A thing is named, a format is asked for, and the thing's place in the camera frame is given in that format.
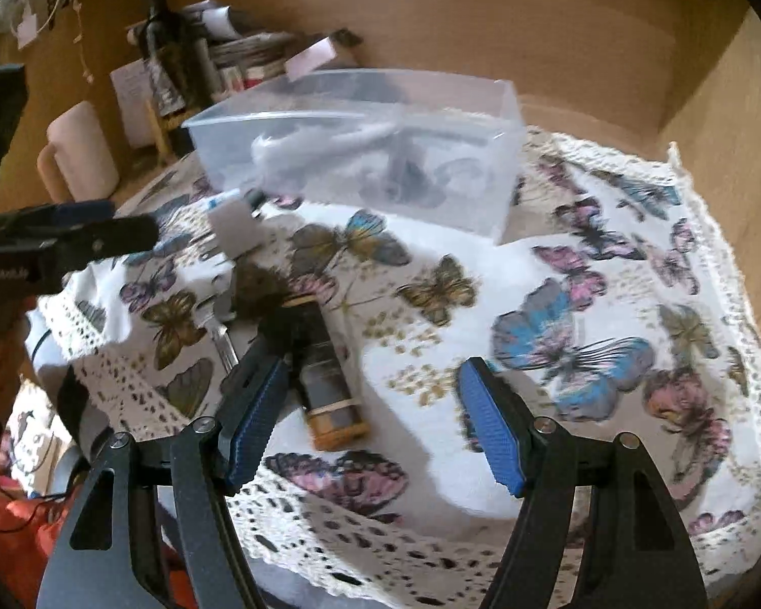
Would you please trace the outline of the person left hand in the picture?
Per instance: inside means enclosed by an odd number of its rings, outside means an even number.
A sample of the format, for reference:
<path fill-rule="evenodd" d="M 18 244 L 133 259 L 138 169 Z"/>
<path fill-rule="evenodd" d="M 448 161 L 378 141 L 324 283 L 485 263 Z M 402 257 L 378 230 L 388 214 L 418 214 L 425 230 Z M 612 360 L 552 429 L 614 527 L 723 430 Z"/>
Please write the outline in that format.
<path fill-rule="evenodd" d="M 0 302 L 0 419 L 11 415 L 20 388 L 20 367 L 27 356 L 28 312 L 37 308 L 35 297 Z"/>

